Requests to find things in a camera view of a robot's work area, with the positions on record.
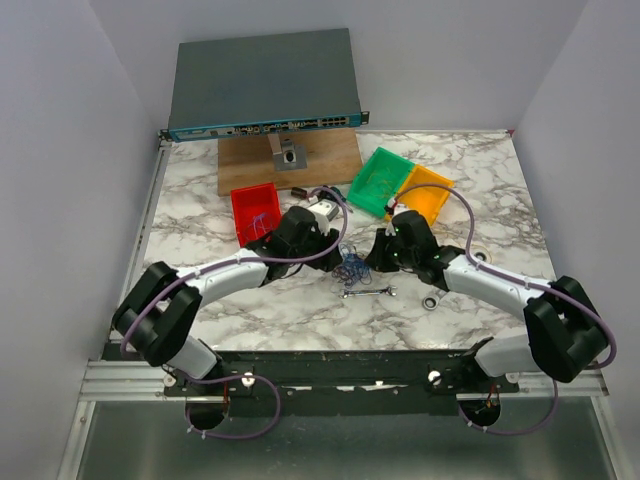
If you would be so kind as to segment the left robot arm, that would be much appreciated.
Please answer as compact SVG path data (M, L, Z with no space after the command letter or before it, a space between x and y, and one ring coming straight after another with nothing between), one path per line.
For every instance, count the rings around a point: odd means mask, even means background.
M144 271L112 317L112 328L152 367L187 376L201 395L222 380L219 357L190 335L199 310L233 293L266 286L296 265L330 272L342 263L343 231L330 226L338 205L328 200L293 206L277 227L223 260L186 269L159 261Z

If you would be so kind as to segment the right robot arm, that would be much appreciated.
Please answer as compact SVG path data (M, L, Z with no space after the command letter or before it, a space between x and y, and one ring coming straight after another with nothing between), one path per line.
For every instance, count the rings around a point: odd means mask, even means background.
M581 284L567 276L528 280L483 263L465 250L437 242L414 210L377 229L366 264L379 273L407 271L445 292L467 295L523 321L525 333L483 340L460 379L480 392L508 373L543 372L569 383L610 345Z

